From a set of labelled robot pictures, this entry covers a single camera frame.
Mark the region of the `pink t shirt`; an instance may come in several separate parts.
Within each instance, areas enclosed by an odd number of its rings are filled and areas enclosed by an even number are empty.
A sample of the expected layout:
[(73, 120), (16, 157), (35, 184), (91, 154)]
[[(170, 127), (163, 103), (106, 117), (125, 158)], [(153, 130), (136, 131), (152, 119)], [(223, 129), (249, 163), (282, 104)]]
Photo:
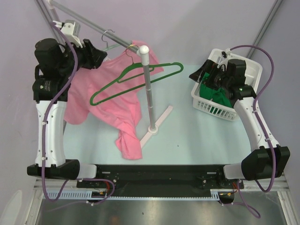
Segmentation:
[[(107, 60), (97, 69), (79, 69), (72, 79), (68, 90), (67, 107), (64, 120), (72, 125), (83, 123), (89, 113), (106, 124), (118, 129), (115, 141), (122, 157), (130, 160), (141, 159), (142, 148), (136, 136), (136, 126), (142, 118), (141, 106), (137, 97), (138, 90), (115, 97), (97, 106), (90, 105), (90, 97), (102, 87), (116, 79), (132, 63), (141, 62), (141, 58), (127, 50), (112, 60)], [(124, 78), (143, 72), (142, 68), (132, 70)], [(144, 83), (144, 76), (136, 80), (115, 83), (94, 98), (98, 102), (123, 90)]]

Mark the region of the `green t shirt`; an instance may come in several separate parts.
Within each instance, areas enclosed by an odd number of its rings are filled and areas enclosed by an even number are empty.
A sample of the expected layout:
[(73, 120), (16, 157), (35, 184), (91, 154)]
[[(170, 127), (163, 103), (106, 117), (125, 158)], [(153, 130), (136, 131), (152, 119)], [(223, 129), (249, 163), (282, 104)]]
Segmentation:
[(207, 87), (204, 84), (204, 81), (208, 77), (209, 77), (209, 74), (205, 73), (203, 76), (203, 79), (200, 83), (199, 96), (204, 99), (215, 102), (217, 104), (232, 108), (230, 100), (225, 96), (225, 91), (222, 88), (219, 88), (218, 90), (214, 90), (214, 89)]

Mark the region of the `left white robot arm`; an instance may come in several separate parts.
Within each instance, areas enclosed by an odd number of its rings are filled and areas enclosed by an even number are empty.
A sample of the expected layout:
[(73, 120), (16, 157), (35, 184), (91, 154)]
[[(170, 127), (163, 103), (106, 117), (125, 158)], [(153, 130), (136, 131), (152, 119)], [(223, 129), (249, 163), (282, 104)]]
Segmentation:
[(107, 53), (84, 39), (82, 46), (60, 44), (53, 38), (36, 43), (35, 82), (33, 99), (38, 112), (38, 149), (35, 163), (27, 167), (27, 174), (49, 179), (87, 179), (97, 188), (104, 178), (97, 166), (66, 159), (63, 149), (64, 114), (68, 100), (69, 78), (80, 68), (99, 68)]

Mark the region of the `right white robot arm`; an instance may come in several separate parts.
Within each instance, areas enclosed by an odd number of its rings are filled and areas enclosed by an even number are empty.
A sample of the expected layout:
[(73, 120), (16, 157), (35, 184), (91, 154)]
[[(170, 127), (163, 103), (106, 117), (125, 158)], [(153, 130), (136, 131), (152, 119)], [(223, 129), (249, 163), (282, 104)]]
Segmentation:
[(240, 163), (223, 167), (224, 172), (216, 176), (221, 188), (227, 188), (233, 179), (261, 180), (281, 177), (290, 157), (288, 147), (283, 147), (272, 137), (258, 107), (257, 94), (246, 84), (247, 63), (241, 59), (230, 59), (226, 65), (212, 60), (205, 63), (189, 78), (204, 83), (211, 89), (222, 88), (232, 107), (240, 117), (247, 133), (251, 153)]

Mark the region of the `green hanger with gold hook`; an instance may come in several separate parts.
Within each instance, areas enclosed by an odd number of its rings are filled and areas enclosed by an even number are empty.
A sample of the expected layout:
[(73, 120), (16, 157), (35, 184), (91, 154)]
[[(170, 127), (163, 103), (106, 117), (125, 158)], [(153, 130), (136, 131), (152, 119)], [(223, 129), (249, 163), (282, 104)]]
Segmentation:
[(116, 98), (120, 95), (123, 95), (123, 94), (126, 94), (128, 92), (131, 92), (131, 91), (134, 91), (136, 89), (139, 89), (139, 88), (142, 88), (144, 86), (146, 86), (146, 78), (144, 79), (144, 83), (141, 83), (137, 86), (134, 86), (134, 87), (131, 87), (127, 90), (123, 90), (117, 94), (114, 94), (112, 96), (109, 96), (107, 98), (104, 98), (98, 102), (94, 102), (94, 98), (100, 94), (101, 92), (103, 92), (104, 90), (108, 89), (109, 87), (111, 87), (112, 85), (114, 85), (115, 83), (117, 84), (121, 84), (121, 83), (126, 83), (126, 82), (129, 82), (129, 81), (132, 81), (132, 80), (136, 80), (138, 77), (142, 76), (145, 74), (145, 72), (143, 73), (140, 73), (140, 74), (137, 74), (137, 75), (134, 75), (134, 76), (131, 76), (131, 77), (128, 77), (128, 78), (123, 78), (125, 77), (125, 75), (127, 75), (129, 72), (131, 72), (132, 70), (135, 70), (137, 68), (144, 68), (146, 66), (148, 66), (149, 68), (149, 72), (153, 72), (154, 69), (156, 68), (163, 68), (163, 67), (171, 67), (171, 66), (178, 66), (179, 67), (179, 70), (175, 71), (175, 72), (172, 72), (172, 73), (169, 73), (167, 75), (164, 75), (164, 76), (161, 76), (159, 78), (156, 78), (154, 80), (150, 80), (150, 84), (152, 83), (156, 83), (158, 81), (161, 81), (163, 79), (166, 79), (168, 77), (171, 77), (173, 75), (177, 75), (179, 73), (181, 73), (183, 70), (184, 70), (184, 66), (182, 63), (180, 62), (173, 62), (173, 63), (161, 63), (161, 64), (154, 64), (154, 65), (151, 65), (150, 64), (150, 49), (148, 46), (146, 45), (142, 45), (142, 46), (139, 46), (138, 47), (138, 50), (136, 52), (136, 54), (141, 58), (141, 62), (139, 63), (132, 63), (130, 66), (126, 67), (122, 72), (121, 74), (116, 78), (114, 79), (113, 81), (111, 81), (110, 83), (108, 83), (107, 85), (105, 85), (104, 87), (102, 87), (99, 91), (96, 91), (91, 97), (90, 97), (90, 105), (91, 106), (97, 106), (103, 102), (106, 102), (108, 100), (111, 100), (113, 98)]

